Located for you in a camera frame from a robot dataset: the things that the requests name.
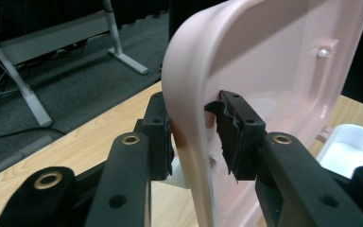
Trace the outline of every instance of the light wood tabletop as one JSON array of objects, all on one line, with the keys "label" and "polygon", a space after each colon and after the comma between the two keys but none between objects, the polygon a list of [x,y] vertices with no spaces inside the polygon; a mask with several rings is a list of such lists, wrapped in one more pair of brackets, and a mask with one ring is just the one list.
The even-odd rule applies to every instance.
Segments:
[{"label": "light wood tabletop", "polygon": [[[161,83],[154,84],[1,172],[0,213],[13,192],[40,169],[68,166],[78,175],[105,161],[113,140],[133,130],[136,120],[144,117],[149,98],[161,90]],[[363,104],[340,96],[329,126],[344,123],[363,126]],[[316,142],[310,151],[315,155],[320,148]],[[152,226],[198,226],[190,190],[153,182],[152,209]]]}]

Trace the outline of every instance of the gray desk leg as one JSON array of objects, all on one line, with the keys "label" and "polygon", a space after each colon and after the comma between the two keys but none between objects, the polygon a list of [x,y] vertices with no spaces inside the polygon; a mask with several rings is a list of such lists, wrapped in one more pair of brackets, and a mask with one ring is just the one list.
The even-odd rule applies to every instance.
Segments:
[{"label": "gray desk leg", "polygon": [[122,50],[122,45],[120,43],[119,32],[117,31],[116,21],[114,20],[113,9],[111,5],[111,0],[103,0],[105,17],[108,23],[109,31],[111,32],[112,41],[114,48],[109,50],[109,53],[114,55],[117,59],[130,66],[142,75],[148,73],[148,69],[140,64],[139,62],[131,59],[129,56],[125,55]]},{"label": "gray desk leg", "polygon": [[34,114],[38,123],[41,127],[48,127],[52,124],[52,119],[49,117],[46,112],[43,104],[41,104],[40,100],[34,94],[34,92],[29,88],[23,79],[20,77],[17,70],[14,68],[13,64],[8,60],[5,53],[0,48],[0,61],[3,63],[5,69],[9,76],[16,82],[19,87],[20,92],[22,93],[23,98],[25,99],[28,107]]}]

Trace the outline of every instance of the gray carpet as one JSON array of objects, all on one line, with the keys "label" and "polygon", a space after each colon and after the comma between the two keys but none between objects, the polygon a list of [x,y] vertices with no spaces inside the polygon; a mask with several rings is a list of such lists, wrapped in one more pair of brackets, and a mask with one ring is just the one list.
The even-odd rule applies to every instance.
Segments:
[{"label": "gray carpet", "polygon": [[[167,47],[168,15],[148,17],[119,30],[124,53],[149,69],[142,76],[107,54],[109,35],[90,39],[84,48],[21,70],[52,117],[50,129],[0,138],[0,171],[104,113],[160,80]],[[6,91],[15,88],[10,81]],[[39,125],[18,91],[0,98],[0,135]]]}]

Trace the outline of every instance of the white plastic container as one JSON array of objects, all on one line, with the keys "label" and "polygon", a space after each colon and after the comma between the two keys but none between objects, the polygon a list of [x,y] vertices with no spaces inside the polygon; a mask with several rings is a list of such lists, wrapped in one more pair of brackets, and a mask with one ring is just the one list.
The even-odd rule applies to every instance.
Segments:
[{"label": "white plastic container", "polygon": [[363,29],[363,0],[230,0],[201,11],[166,50],[163,90],[199,226],[255,226],[253,182],[227,174],[215,117],[220,90],[310,146],[333,110]]},{"label": "white plastic container", "polygon": [[323,167],[351,179],[354,170],[363,166],[363,127],[346,124],[335,128],[317,160]]}]

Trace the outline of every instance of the pink plastic container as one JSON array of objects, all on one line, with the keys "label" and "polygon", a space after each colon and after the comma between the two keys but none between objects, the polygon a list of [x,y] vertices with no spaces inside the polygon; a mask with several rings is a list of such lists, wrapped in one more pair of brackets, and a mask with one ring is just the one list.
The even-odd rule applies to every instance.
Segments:
[{"label": "pink plastic container", "polygon": [[167,48],[163,90],[199,226],[255,226],[253,182],[227,174],[215,117],[220,90],[310,146],[333,110],[363,29],[363,0],[231,0],[201,11]]}]

